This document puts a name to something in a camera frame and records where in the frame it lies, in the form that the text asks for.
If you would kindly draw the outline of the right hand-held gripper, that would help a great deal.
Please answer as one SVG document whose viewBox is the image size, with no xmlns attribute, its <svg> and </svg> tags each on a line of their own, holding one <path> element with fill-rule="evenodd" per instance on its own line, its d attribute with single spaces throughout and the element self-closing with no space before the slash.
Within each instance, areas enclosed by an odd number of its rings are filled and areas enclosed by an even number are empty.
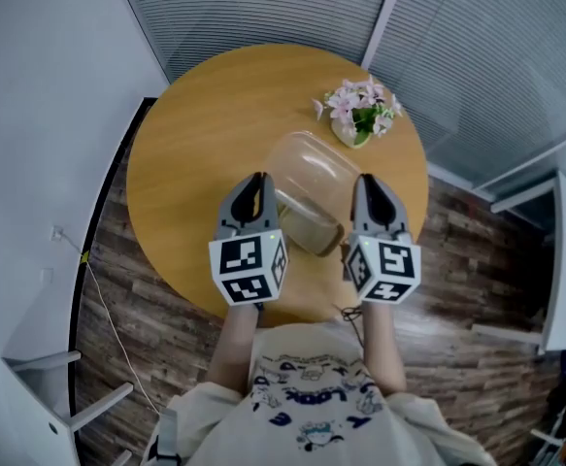
<svg viewBox="0 0 566 466">
<path fill-rule="evenodd" d="M 365 196 L 369 218 L 363 220 Z M 407 214 L 390 187 L 360 174 L 353 187 L 345 269 L 360 302 L 397 305 L 420 285 L 421 249 Z"/>
</svg>

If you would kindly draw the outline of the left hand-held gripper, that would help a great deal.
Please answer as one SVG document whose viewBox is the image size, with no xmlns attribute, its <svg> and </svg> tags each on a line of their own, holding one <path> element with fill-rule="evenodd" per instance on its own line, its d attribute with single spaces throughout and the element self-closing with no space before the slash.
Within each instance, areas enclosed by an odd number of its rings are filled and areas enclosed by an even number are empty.
<svg viewBox="0 0 566 466">
<path fill-rule="evenodd" d="M 220 204 L 218 221 L 209 257 L 213 281 L 227 304 L 279 299 L 289 258 L 272 177 L 256 172 L 236 184 Z"/>
</svg>

